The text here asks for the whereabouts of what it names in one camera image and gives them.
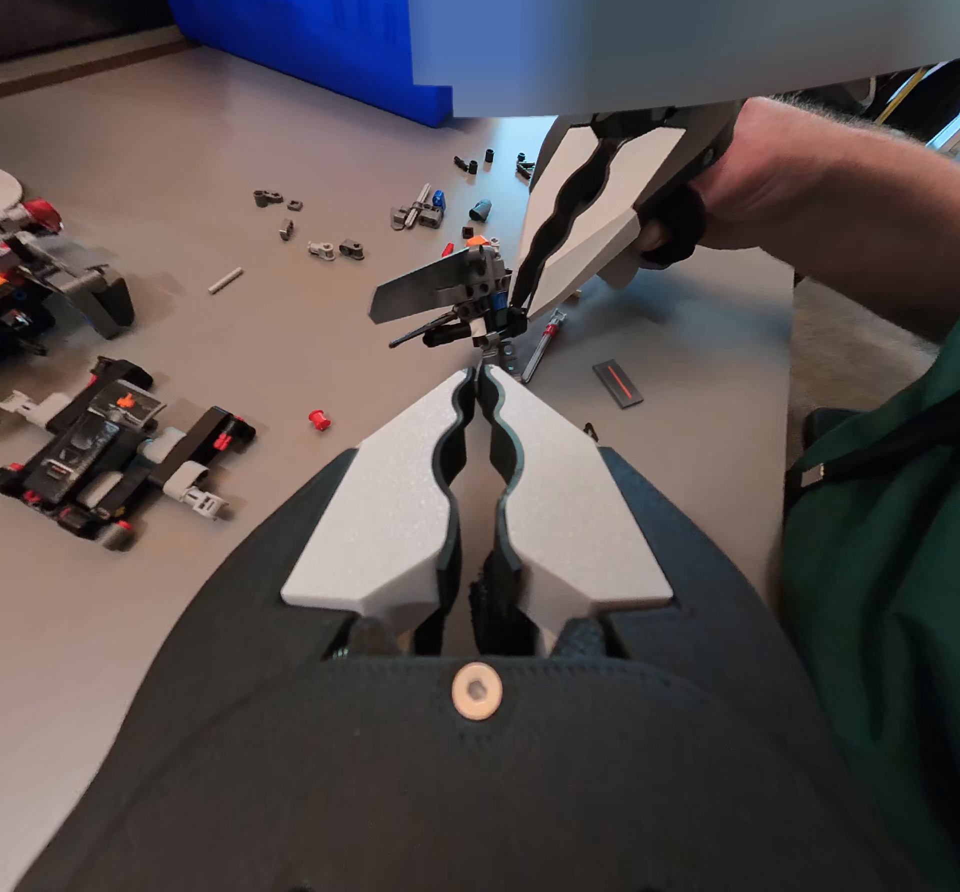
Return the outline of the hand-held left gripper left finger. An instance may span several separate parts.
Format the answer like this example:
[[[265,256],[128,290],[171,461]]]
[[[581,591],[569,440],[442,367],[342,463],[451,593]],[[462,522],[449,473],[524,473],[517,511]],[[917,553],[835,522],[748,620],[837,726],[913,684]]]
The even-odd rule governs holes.
[[[288,606],[353,613],[410,634],[414,655],[441,653],[462,567],[450,486],[475,399],[475,370],[458,370],[359,443],[281,588]]]

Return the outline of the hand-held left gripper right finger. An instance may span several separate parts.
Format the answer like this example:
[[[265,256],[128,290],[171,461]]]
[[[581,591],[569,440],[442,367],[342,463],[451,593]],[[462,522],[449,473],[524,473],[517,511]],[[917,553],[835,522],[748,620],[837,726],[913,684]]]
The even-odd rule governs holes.
[[[469,590],[480,653],[548,653],[570,621],[668,606],[673,589],[594,438],[495,366],[478,373],[477,403],[505,483]]]

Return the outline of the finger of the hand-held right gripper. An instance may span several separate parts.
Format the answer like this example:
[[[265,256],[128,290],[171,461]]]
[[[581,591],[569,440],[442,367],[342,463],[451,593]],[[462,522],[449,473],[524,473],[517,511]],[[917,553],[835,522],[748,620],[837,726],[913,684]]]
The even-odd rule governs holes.
[[[603,190],[576,218],[570,238],[548,263],[547,289],[537,292],[528,307],[530,321],[551,310],[637,237],[634,203],[684,134],[681,128],[657,128],[621,146]]]
[[[556,123],[531,179],[526,218],[512,270],[510,305],[532,308],[547,289],[548,263],[570,238],[576,218],[604,187],[604,144],[590,123]]]

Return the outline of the grey lego axle red bush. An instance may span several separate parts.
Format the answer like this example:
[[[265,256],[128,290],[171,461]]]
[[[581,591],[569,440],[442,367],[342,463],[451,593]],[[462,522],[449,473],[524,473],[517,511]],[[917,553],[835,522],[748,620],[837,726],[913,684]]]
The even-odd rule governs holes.
[[[527,385],[531,382],[534,377],[534,374],[539,369],[542,361],[545,357],[545,354],[555,340],[559,330],[563,327],[564,323],[567,320],[567,313],[564,310],[556,308],[549,317],[548,322],[541,334],[541,337],[532,353],[532,356],[526,365],[525,369],[522,372],[520,381],[522,384]]]

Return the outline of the grey lego wing assembly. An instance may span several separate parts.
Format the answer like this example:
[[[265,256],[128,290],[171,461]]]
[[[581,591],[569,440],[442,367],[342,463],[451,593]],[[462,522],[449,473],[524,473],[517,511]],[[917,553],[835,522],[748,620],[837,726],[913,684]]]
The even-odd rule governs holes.
[[[379,285],[368,317],[382,325],[440,310],[438,317],[390,341],[389,348],[414,339],[428,348],[469,340],[482,364],[518,380],[522,371],[515,339],[526,332],[528,322],[525,311],[510,304],[511,279],[498,244],[467,246]]]

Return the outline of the flame print lego assembly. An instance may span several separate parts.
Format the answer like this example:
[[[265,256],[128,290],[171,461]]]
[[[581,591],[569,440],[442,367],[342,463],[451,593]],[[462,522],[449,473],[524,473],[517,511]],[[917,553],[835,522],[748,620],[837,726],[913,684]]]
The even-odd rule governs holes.
[[[245,449],[257,430],[220,406],[206,409],[187,431],[161,428],[166,403],[153,385],[137,364],[99,356],[75,395],[34,401],[11,392],[2,411],[50,438],[25,463],[2,466],[2,496],[111,551],[131,546],[132,520],[154,495],[217,519],[227,502],[203,487],[210,467],[219,455]]]

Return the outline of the person's right forearm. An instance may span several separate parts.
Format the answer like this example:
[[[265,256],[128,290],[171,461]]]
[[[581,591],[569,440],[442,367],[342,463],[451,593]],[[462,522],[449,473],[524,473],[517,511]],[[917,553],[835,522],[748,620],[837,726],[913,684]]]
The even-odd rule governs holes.
[[[958,163],[901,135],[787,106],[786,189],[763,248],[933,342],[959,314]]]

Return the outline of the grey lego axle blue assembly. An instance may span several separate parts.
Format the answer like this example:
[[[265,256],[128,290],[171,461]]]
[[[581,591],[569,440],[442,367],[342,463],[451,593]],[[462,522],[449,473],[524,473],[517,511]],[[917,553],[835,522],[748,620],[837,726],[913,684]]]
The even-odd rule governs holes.
[[[446,209],[445,192],[426,182],[414,202],[391,209],[390,226],[395,231],[409,230],[417,224],[436,230],[444,221]]]

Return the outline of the lego car chassis model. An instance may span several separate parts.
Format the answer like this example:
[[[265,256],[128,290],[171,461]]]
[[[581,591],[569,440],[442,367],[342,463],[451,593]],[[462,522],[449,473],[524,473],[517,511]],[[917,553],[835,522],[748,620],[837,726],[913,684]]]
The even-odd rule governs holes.
[[[136,322],[125,278],[64,232],[49,202],[15,202],[1,215],[1,359],[45,356],[42,338],[56,318],[48,301],[65,301],[103,339]]]

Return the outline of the person's right hand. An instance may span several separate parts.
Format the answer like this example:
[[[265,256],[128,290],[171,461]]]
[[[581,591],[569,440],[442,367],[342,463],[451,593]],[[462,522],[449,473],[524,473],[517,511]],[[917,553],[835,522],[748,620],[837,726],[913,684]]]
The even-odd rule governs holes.
[[[722,157],[694,185],[705,212],[702,246],[749,249],[789,180],[791,107],[754,97],[741,108]]]

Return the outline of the grey tile orange line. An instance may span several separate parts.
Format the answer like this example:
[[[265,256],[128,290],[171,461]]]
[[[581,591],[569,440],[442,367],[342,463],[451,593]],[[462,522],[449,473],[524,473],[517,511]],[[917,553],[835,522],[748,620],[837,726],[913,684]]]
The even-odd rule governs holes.
[[[637,385],[616,360],[605,360],[591,366],[594,374],[620,409],[639,406],[644,402]]]

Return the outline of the blue plastic bin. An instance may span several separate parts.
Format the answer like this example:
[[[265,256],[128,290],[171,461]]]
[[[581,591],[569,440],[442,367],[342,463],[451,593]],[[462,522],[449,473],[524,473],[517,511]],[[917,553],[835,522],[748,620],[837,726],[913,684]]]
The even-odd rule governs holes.
[[[167,0],[179,31],[429,127],[452,114],[448,86],[413,81],[408,0]]]

